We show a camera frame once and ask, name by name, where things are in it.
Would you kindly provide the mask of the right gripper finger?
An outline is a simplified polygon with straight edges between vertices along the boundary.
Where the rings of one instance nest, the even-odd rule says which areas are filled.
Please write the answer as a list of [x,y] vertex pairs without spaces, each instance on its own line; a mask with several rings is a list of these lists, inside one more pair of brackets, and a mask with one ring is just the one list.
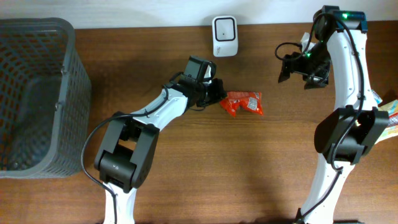
[[306,84],[304,85],[305,90],[314,89],[314,88],[324,88],[326,86],[326,77],[318,79],[315,75],[310,75],[305,80]]
[[282,83],[290,78],[290,74],[292,73],[292,63],[291,62],[282,62],[281,71],[278,77],[278,83]]

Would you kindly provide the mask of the red Hacks candy bag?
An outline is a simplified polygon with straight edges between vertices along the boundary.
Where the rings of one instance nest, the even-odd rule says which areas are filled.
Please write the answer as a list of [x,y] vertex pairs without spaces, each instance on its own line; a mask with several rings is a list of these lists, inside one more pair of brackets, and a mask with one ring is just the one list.
[[242,108],[251,113],[263,115],[261,105],[262,93],[255,91],[229,91],[227,97],[220,101],[221,107],[232,117]]

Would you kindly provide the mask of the green tissue packet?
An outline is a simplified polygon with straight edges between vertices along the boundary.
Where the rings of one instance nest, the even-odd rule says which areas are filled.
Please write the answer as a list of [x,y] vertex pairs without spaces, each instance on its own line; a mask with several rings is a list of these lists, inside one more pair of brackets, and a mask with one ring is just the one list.
[[382,103],[382,98],[374,90],[372,90],[372,94],[377,105],[380,105]]

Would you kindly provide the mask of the yellow cleaning sheet package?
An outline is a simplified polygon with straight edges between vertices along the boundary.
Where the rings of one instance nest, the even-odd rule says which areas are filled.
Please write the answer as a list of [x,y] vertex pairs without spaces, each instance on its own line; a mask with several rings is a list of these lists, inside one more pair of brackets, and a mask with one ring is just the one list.
[[392,137],[397,136],[397,105],[398,102],[397,100],[391,101],[390,103],[387,103],[383,106],[379,107],[379,110],[381,111],[387,111],[389,115],[389,123],[385,130],[382,132],[378,140],[376,141],[377,143]]

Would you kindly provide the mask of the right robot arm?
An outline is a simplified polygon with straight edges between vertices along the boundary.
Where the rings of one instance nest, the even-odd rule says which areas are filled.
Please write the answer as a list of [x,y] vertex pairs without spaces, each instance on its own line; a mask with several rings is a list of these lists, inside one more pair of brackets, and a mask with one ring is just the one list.
[[369,82],[366,61],[368,23],[361,11],[323,6],[313,16],[312,29],[297,43],[299,52],[281,57],[279,82],[298,73],[305,89],[323,88],[334,76],[333,112],[316,128],[317,170],[295,223],[333,223],[343,186],[362,157],[389,124],[379,110]]

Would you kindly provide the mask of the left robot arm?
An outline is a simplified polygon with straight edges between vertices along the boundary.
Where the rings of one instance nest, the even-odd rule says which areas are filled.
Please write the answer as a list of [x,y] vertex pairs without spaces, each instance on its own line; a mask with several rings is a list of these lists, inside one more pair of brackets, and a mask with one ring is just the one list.
[[105,223],[134,223],[136,192],[150,172],[160,132],[193,106],[199,110],[226,97],[215,73],[214,62],[190,56],[154,101],[99,124],[107,127],[94,159],[97,182],[106,192]]

